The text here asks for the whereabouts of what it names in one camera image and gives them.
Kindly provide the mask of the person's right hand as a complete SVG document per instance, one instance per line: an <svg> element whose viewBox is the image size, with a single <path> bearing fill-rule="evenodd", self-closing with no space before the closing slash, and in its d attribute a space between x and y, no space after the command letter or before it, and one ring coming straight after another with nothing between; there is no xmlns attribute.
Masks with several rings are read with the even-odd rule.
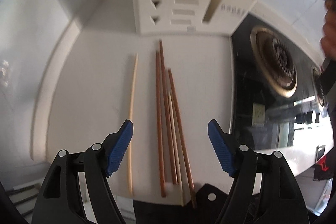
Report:
<svg viewBox="0 0 336 224"><path fill-rule="evenodd" d="M336 13L335 0L326 0L325 23L323 25L323 37L321 39L321 48L326 57L336 60Z"/></svg>

